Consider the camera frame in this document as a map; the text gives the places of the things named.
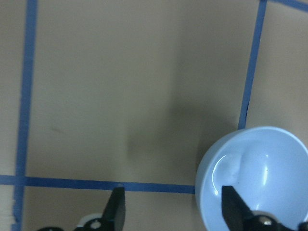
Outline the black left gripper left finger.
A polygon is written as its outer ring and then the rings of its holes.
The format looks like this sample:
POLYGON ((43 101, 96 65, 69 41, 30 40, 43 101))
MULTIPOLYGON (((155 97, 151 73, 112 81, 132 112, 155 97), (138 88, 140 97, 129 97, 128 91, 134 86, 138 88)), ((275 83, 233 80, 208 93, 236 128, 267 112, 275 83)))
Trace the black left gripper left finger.
POLYGON ((103 231, 122 231, 126 217, 125 188, 114 188, 102 215, 103 231))

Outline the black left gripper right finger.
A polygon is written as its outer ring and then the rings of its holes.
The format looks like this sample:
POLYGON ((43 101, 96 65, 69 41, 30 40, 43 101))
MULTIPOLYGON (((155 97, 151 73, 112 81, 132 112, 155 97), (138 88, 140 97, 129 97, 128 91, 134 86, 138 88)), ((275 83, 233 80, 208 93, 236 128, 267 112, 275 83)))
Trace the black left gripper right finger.
POLYGON ((246 231, 253 213, 232 186, 222 186, 221 210, 230 231, 246 231))

